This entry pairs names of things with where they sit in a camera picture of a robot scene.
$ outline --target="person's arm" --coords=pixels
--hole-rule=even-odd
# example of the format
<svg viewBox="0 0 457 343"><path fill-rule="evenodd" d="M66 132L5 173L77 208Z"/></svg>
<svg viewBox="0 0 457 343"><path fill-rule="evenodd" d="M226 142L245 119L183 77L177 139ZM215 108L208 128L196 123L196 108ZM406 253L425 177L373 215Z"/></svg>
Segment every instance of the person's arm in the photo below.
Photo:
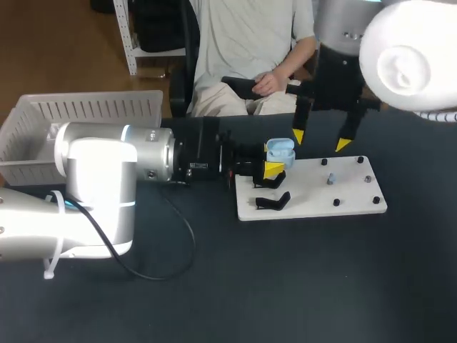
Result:
<svg viewBox="0 0 457 343"><path fill-rule="evenodd" d="M304 38L297 42L292 51L272 72L256 79L257 85L252 91L261 96L268 96L276 91L285 91L289 77L299 70L316 51L316 39Z"/></svg>

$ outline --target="white metal shelf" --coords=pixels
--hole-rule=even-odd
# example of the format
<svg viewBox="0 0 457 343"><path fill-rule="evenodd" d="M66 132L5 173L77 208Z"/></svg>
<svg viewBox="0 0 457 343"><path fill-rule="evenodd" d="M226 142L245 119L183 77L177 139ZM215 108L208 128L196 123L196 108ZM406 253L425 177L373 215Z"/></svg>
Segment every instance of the white metal shelf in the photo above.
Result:
<svg viewBox="0 0 457 343"><path fill-rule="evenodd" d="M185 56L186 50L185 48L177 49L177 50L170 50L170 51L161 51L161 52L146 52L141 50L138 46L133 50L133 54L135 57L170 57L170 56Z"/></svg>
<svg viewBox="0 0 457 343"><path fill-rule="evenodd" d="M162 52L145 52L139 46L136 46L130 35L129 26L129 5L128 0L113 0L116 9L116 18L121 32L122 44L126 54L127 65L129 66L130 75L136 75L136 59L139 57L173 57L185 56L185 49L177 49Z"/></svg>

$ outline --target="dark tabletop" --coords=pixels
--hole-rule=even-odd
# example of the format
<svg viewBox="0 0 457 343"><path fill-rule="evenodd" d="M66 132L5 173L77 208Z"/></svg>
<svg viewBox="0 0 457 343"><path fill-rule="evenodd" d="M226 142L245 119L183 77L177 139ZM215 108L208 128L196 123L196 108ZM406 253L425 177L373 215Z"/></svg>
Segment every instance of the dark tabletop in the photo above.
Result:
<svg viewBox="0 0 457 343"><path fill-rule="evenodd" d="M291 116L232 118L237 139L290 136ZM181 135L199 120L164 121ZM343 115L312 114L301 158L335 156ZM242 223L221 182L163 192L189 219L194 267L171 282L113 260L0 264L0 342L457 342L457 126L370 113L343 152L371 160L383 215ZM189 257L185 226L139 185L134 247L148 274Z"/></svg>

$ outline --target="black bag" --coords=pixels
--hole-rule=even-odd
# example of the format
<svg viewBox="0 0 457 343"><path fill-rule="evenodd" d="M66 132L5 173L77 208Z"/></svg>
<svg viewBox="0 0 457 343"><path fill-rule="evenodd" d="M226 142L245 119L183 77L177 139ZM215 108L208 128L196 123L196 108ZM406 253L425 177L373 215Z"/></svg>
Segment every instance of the black bag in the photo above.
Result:
<svg viewBox="0 0 457 343"><path fill-rule="evenodd" d="M134 29L142 50L184 48L179 0L135 0Z"/></svg>

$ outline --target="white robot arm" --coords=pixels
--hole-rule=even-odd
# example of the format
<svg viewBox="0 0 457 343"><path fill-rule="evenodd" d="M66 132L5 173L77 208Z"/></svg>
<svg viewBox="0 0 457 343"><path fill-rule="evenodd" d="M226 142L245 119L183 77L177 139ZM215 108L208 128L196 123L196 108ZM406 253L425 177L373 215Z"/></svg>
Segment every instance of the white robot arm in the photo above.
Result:
<svg viewBox="0 0 457 343"><path fill-rule="evenodd" d="M375 16L362 38L363 77L393 107L423 112L430 120L457 121L457 111L437 113L457 106L456 42L456 0L392 4Z"/></svg>

